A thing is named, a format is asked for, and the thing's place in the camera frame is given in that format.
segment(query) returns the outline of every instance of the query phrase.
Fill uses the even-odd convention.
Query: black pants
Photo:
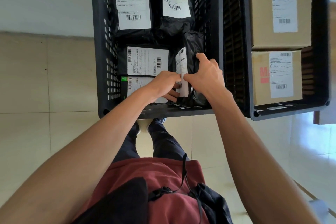
[[[160,120],[153,120],[149,125],[148,131],[153,140],[153,157],[183,160],[184,150],[176,139],[167,132]],[[116,154],[113,163],[129,158],[140,158],[135,147],[138,132],[139,125],[135,122]]]

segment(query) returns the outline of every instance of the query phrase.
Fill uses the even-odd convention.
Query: brown cardboard box
[[[252,52],[252,70],[254,105],[302,99],[301,51]]]
[[[253,50],[311,45],[312,0],[251,0]]]

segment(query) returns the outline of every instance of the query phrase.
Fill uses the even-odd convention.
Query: white wall
[[[91,0],[0,0],[0,31],[92,37],[92,21]]]

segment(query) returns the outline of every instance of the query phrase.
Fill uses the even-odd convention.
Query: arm
[[[225,88],[216,61],[204,54],[197,57],[199,72],[186,74],[184,79],[203,93],[213,108],[234,183],[253,223],[319,223]]]
[[[161,72],[41,165],[0,209],[2,223],[69,223],[91,196],[143,108],[181,76]]]

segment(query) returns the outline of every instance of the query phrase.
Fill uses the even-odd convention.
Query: tiled floor
[[[99,119],[93,40],[0,34],[0,74],[2,205],[40,164]],[[336,126],[314,125],[312,113],[248,121],[284,170],[336,209]],[[207,184],[227,199],[234,222],[251,223],[214,115],[168,118],[165,126],[201,163]],[[141,156],[153,154],[144,129],[137,149]]]

